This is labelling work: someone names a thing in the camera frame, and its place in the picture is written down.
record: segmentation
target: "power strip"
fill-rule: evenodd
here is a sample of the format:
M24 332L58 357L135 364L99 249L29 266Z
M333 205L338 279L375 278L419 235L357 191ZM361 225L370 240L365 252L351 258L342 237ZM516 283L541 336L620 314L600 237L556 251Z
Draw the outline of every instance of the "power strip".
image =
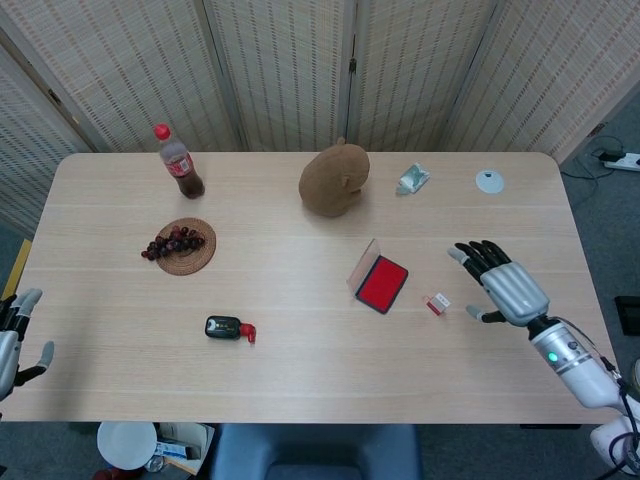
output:
M640 153L627 153L616 162L604 162L607 168L617 168L618 170L630 170L640 172Z

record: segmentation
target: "woven screen panel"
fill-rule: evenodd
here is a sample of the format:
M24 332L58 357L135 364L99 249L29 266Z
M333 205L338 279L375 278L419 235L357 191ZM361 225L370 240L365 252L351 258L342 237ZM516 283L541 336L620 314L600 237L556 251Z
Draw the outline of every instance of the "woven screen panel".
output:
M23 86L0 69L0 219L33 236L58 164L77 151Z
M638 71L640 2L512 0L488 42L443 149L553 156Z
M155 151L159 122L191 150L237 149L193 2L0 6L112 150Z
M250 149L318 151L335 143L345 2L206 1Z
M371 0L356 142L425 151L439 142L493 7L489 0Z

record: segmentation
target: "small white box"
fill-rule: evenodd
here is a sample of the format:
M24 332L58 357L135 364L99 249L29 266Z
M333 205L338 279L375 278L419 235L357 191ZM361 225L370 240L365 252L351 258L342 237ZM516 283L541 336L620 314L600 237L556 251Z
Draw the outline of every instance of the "small white box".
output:
M427 307L429 307L436 315L441 315L447 309L451 302L447 300L447 297L441 293L437 293L435 297L425 297L427 300Z

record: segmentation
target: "bunch of grapes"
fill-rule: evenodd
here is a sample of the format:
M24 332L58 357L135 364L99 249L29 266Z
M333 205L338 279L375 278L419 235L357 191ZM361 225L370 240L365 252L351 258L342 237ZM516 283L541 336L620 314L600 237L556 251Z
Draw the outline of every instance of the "bunch of grapes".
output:
M202 245L204 245L204 238L196 230L174 225L169 238L158 235L155 241L150 242L147 249L143 250L140 255L142 258L153 261L160 257L166 257L171 252L198 250Z

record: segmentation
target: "red bottle cap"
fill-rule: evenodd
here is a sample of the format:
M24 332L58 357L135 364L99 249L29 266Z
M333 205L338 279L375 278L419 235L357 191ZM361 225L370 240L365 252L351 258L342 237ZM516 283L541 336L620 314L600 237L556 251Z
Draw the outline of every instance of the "red bottle cap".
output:
M169 125L166 123L159 123L153 127L153 133L156 134L156 138L158 140L166 140L171 136L171 130L169 129Z
M247 337L249 343L256 343L256 327L250 323L240 324L240 336Z

